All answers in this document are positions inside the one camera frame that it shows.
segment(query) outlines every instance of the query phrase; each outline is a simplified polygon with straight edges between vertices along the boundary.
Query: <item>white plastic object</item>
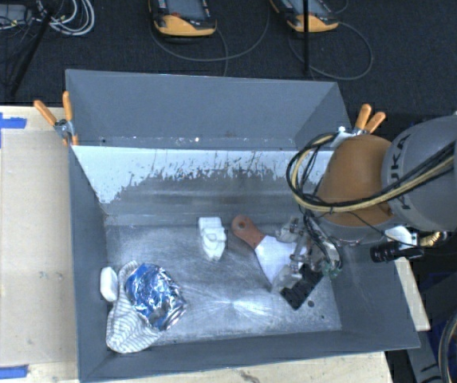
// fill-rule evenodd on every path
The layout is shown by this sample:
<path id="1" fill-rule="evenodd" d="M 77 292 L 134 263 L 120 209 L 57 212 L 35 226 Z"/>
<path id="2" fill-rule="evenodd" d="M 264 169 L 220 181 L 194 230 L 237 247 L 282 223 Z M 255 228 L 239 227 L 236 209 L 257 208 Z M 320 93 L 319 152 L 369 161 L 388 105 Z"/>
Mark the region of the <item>white plastic object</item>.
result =
<path id="1" fill-rule="evenodd" d="M 200 217 L 198 219 L 199 235 L 202 248 L 212 260 L 219 260 L 227 244 L 227 235 L 219 217 Z"/>
<path id="2" fill-rule="evenodd" d="M 411 232 L 404 226 L 389 228 L 384 233 L 388 241 L 398 241 L 401 250 L 412 247 L 412 244 L 416 245 L 416 239 L 413 238 Z"/>
<path id="3" fill-rule="evenodd" d="M 118 299 L 118 275 L 111 267 L 104 267 L 100 271 L 100 293 L 108 302 Z"/>
<path id="4" fill-rule="evenodd" d="M 290 255 L 294 253 L 295 246 L 295 243 L 281 243 L 275 237 L 266 235 L 254 249 L 260 267 L 271 284 L 282 268 L 290 264 Z"/>

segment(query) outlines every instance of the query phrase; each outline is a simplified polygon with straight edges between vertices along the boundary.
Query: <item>bin floor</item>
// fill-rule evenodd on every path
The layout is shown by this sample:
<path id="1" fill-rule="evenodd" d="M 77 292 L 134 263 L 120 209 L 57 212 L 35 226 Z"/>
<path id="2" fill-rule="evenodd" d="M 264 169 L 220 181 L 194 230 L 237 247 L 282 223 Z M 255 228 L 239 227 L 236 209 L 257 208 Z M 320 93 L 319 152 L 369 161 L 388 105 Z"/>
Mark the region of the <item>bin floor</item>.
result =
<path id="1" fill-rule="evenodd" d="M 260 228 L 272 235 L 277 227 Z M 106 226 L 109 266 L 118 271 L 131 260 L 156 264 L 183 288 L 187 312 L 155 345 L 341 328 L 328 278 L 293 310 L 279 293 L 270 293 L 253 250 L 225 232 L 223 256 L 212 262 L 196 227 Z"/>

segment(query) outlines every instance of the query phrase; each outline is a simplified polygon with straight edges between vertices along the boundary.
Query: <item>orange clip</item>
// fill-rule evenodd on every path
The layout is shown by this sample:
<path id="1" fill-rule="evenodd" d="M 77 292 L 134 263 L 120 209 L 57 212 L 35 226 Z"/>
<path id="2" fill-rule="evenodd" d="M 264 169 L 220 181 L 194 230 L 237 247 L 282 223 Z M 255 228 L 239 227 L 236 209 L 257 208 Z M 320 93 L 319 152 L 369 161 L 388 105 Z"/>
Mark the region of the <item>orange clip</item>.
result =
<path id="1" fill-rule="evenodd" d="M 372 119 L 366 124 L 364 130 L 368 133 L 374 133 L 379 125 L 386 119 L 386 114 L 384 112 L 376 113 Z"/>
<path id="2" fill-rule="evenodd" d="M 357 116 L 354 128 L 362 131 L 368 122 L 370 113 L 372 113 L 372 107 L 369 104 L 363 104 L 361 106 L 361 110 L 359 111 L 359 115 Z"/>

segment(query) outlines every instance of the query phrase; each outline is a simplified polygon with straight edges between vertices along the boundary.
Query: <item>wooden table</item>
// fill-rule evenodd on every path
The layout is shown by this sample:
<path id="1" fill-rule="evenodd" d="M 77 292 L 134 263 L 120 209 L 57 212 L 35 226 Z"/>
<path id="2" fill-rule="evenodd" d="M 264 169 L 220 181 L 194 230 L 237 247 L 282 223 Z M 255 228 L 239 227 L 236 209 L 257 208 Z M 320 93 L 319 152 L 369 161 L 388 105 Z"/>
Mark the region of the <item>wooden table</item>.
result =
<path id="1" fill-rule="evenodd" d="M 51 111 L 58 120 L 64 117 L 62 108 L 53 108 Z M 2 234 L 6 231 L 6 227 L 3 226 L 17 224 L 18 220 L 24 221 L 27 217 L 33 217 L 33 220 L 38 221 L 29 230 L 20 230 L 21 233 L 23 231 L 26 233 L 14 234 L 12 241 L 17 240 L 18 237 L 25 237 L 23 250 L 25 264 L 18 267 L 17 260 L 13 260 L 10 265 L 14 266 L 14 268 L 20 268 L 20 270 L 10 274 L 11 278 L 8 277 L 8 274 L 3 273 L 3 270 L 0 271 L 0 308 L 4 303 L 3 299 L 10 300 L 10 294 L 12 294 L 10 288 L 13 289 L 13 282 L 20 281 L 24 289 L 25 280 L 32 279 L 31 277 L 42 278 L 47 282 L 52 282 L 54 279 L 55 284 L 49 284 L 49 287 L 54 288 L 52 291 L 55 294 L 47 294 L 41 299 L 53 299 L 52 302 L 49 301 L 47 303 L 59 306 L 66 303 L 61 302 L 61 299 L 69 302 L 70 297 L 73 296 L 71 291 L 73 280 L 71 276 L 68 277 L 68 275 L 72 274 L 72 254 L 69 241 L 68 184 L 64 186 L 64 183 L 68 183 L 69 179 L 66 169 L 63 168 L 67 164 L 66 149 L 63 148 L 60 137 L 35 108 L 0 106 L 0 112 L 3 113 L 4 118 L 19 116 L 27 119 L 24 129 L 4 129 L 2 131 L 2 148 L 0 149 L 0 249 Z M 48 144 L 47 147 L 35 145 L 35 137 L 45 137 Z M 11 143 L 21 143 L 21 140 L 27 140 L 29 144 L 22 148 L 9 148 Z M 53 149 L 54 160 L 49 160 L 49 146 Z M 9 224 L 2 224 L 2 219 L 4 218 L 6 221 L 6 213 L 10 211 L 10 206 L 4 204 L 6 197 L 3 197 L 2 194 L 3 188 L 10 188 L 10 182 L 3 181 L 10 180 L 10 172 L 2 171 L 2 167 L 7 162 L 3 163 L 3 155 L 9 155 L 10 158 L 15 157 L 16 159 L 10 159 L 9 162 L 17 163 L 18 167 L 23 167 L 30 173 L 24 189 L 25 214 L 20 217 L 10 218 Z M 47 189 L 45 195 L 38 193 L 41 192 L 41 186 Z M 39 276 L 33 274 L 40 267 L 48 270 L 40 270 Z M 416 329 L 428 330 L 430 328 L 429 322 L 409 262 L 405 259 L 398 260 L 396 267 L 415 320 Z M 3 285 L 3 279 L 10 279 L 10 285 Z M 13 333 L 5 332 L 0 335 L 0 353 L 5 353 L 4 356 L 0 356 L 0 366 L 20 365 L 21 361 L 23 361 L 23 364 L 30 364 L 28 376 L 25 379 L 13 379 L 12 381 L 14 382 L 78 381 L 74 318 L 68 317 L 65 320 L 68 323 L 64 324 L 63 319 L 57 318 L 60 316 L 59 311 L 57 313 L 55 310 L 52 315 L 49 315 L 49 305 L 35 305 L 37 300 L 32 299 L 32 297 L 35 294 L 45 292 L 46 290 L 42 288 L 36 292 L 33 290 L 31 290 L 31 293 L 28 292 L 26 295 L 29 306 L 27 309 L 28 318 L 24 322 L 20 322 L 20 327 L 17 324 L 11 326 Z M 24 302 L 21 302 L 19 307 L 22 308 L 23 304 Z M 3 317 L 0 317 L 0 331 L 4 330 L 3 322 L 10 324 L 13 321 L 9 314 L 4 314 Z M 30 356 L 32 357 L 37 352 L 39 345 L 37 339 L 34 342 L 31 338 L 18 335 L 23 334 L 26 329 L 45 330 L 46 337 L 54 337 L 46 343 L 46 350 L 54 342 L 60 342 L 60 339 L 64 345 L 61 343 L 57 345 L 57 350 L 53 352 L 57 353 L 56 357 L 54 357 L 55 355 L 47 354 L 47 357 L 43 357 L 43 360 L 38 362 L 24 360 L 25 353 L 32 353 Z M 11 355 L 2 350 L 9 346 L 16 348 L 16 350 L 12 350 Z M 11 358 L 10 356 L 14 356 L 14 353 L 18 355 L 16 357 L 20 358 Z M 132 383 L 188 383 L 197 381 L 226 383 L 238 381 L 253 383 L 364 381 L 366 383 L 388 383 L 392 381 L 392 378 L 384 353 L 379 352 L 130 380 Z"/>

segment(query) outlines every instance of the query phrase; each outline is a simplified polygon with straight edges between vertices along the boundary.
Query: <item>black object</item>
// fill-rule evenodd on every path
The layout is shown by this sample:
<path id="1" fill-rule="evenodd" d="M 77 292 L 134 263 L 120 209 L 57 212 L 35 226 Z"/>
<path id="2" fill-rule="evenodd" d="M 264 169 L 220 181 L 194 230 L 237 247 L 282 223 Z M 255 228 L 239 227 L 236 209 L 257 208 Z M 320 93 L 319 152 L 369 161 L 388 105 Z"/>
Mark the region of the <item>black object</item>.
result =
<path id="1" fill-rule="evenodd" d="M 308 10 L 308 0 L 302 0 L 302 12 L 304 14 L 304 27 L 305 27 L 305 75 L 309 75 L 309 20 L 306 20 L 308 17 L 307 14 L 309 13 Z"/>
<path id="2" fill-rule="evenodd" d="M 44 37 L 44 33 L 47 31 L 49 24 L 51 23 L 51 19 L 54 17 L 56 12 L 58 12 L 60 8 L 60 2 L 61 0 L 50 0 L 49 1 L 49 8 L 45 12 L 45 16 L 42 20 L 42 24 L 40 26 L 40 29 L 38 30 L 37 36 L 33 40 L 33 43 L 30 46 L 30 49 L 28 53 L 22 57 L 22 59 L 19 61 L 19 67 L 16 64 L 14 67 L 14 73 L 15 77 L 13 81 L 9 82 L 9 97 L 8 100 L 11 102 L 15 98 L 15 94 L 17 93 L 19 89 L 19 85 L 22 82 L 22 79 L 26 75 L 26 71 L 28 71 L 28 68 L 30 67 L 30 63 L 33 60 L 33 56 L 37 52 L 38 46 L 40 45 L 42 38 Z"/>
<path id="3" fill-rule="evenodd" d="M 301 281 L 297 281 L 292 288 L 283 288 L 280 291 L 282 297 L 295 310 L 298 310 L 306 299 L 308 299 L 315 286 L 317 286 L 323 277 L 321 272 L 311 270 L 306 264 L 301 267 L 299 274 L 302 275 Z"/>
<path id="4" fill-rule="evenodd" d="M 423 248 L 411 247 L 400 249 L 400 243 L 398 241 L 391 241 L 390 243 L 384 243 L 370 248 L 370 257 L 372 257 L 372 261 L 375 263 L 394 261 L 400 257 L 417 259 L 423 256 Z"/>

